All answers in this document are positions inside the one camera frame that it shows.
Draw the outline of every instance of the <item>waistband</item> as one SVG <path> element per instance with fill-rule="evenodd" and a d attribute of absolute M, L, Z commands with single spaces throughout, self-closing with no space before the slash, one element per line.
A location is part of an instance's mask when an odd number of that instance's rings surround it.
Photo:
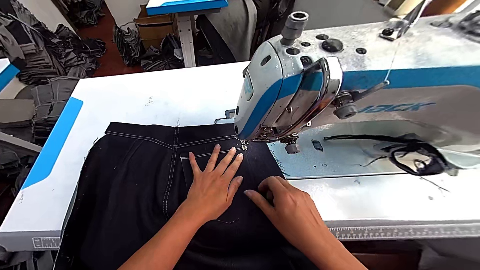
<path fill-rule="evenodd" d="M 171 127 L 111 122 L 105 134 L 153 141 L 170 149 L 238 139 L 230 123 Z"/>

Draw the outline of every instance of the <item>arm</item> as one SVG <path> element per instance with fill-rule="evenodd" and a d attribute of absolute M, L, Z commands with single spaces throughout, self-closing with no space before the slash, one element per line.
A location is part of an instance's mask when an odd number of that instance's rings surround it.
<path fill-rule="evenodd" d="M 279 176 L 271 176 L 258 186 L 271 191 L 274 206 L 253 190 L 245 194 L 265 213 L 282 235 L 318 268 L 325 270 L 366 270 L 342 243 L 330 233 L 310 195 Z"/>
<path fill-rule="evenodd" d="M 233 159 L 233 147 L 215 168 L 220 152 L 216 145 L 205 170 L 197 165 L 195 156 L 189 153 L 193 170 L 193 184 L 187 199 L 152 239 L 133 254 L 119 270 L 173 269 L 197 230 L 207 221 L 218 218 L 232 204 L 242 177 L 233 176 L 243 160 L 243 154 Z"/>

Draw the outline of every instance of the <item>left hand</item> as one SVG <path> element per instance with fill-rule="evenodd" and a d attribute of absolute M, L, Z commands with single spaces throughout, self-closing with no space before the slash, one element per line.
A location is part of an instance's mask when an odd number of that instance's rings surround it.
<path fill-rule="evenodd" d="M 243 160 L 243 154 L 240 153 L 229 166 L 236 151 L 232 147 L 215 168 L 220 152 L 220 145 L 217 144 L 204 171 L 198 167 L 194 154 L 189 153 L 188 157 L 193 170 L 193 184 L 188 191 L 187 199 L 178 210 L 187 211 L 191 218 L 197 218 L 201 224 L 217 219 L 227 210 L 243 180 L 241 176 L 232 180 Z"/>

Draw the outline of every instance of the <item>denim fabric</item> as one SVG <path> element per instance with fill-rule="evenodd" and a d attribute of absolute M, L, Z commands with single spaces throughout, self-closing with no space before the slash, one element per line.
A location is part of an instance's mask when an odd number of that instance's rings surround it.
<path fill-rule="evenodd" d="M 114 270 L 144 245 L 185 200 L 193 175 L 188 152 L 205 168 L 231 147 L 244 154 L 244 180 L 231 207 L 202 226 L 175 269 L 311 269 L 244 194 L 282 175 L 265 143 L 243 151 L 232 124 L 167 127 L 111 123 L 86 157 L 55 269 Z"/>

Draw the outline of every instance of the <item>screw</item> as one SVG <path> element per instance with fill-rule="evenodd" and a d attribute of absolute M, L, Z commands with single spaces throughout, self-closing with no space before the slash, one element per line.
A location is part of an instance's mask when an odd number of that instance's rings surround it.
<path fill-rule="evenodd" d="M 328 39 L 328 36 L 325 35 L 325 34 L 319 34 L 319 35 L 316 36 L 316 38 L 319 39 L 319 40 L 326 40 L 326 39 Z"/>
<path fill-rule="evenodd" d="M 312 63 L 312 60 L 308 56 L 300 57 L 300 61 L 303 64 L 303 67 L 307 67 L 307 66 L 311 65 L 311 63 Z"/>
<path fill-rule="evenodd" d="M 296 55 L 300 53 L 300 50 L 294 47 L 288 48 L 286 52 L 290 55 Z"/>
<path fill-rule="evenodd" d="M 394 31 L 395 31 L 395 30 L 392 29 L 392 28 L 385 28 L 385 29 L 382 31 L 382 35 L 389 37 L 389 36 L 391 36 L 391 35 L 393 34 Z"/>
<path fill-rule="evenodd" d="M 322 48 L 328 52 L 338 52 L 343 49 L 343 43 L 335 38 L 329 38 L 322 42 Z"/>
<path fill-rule="evenodd" d="M 365 54 L 367 53 L 367 50 L 365 48 L 356 48 L 355 51 L 358 53 L 358 54 Z"/>

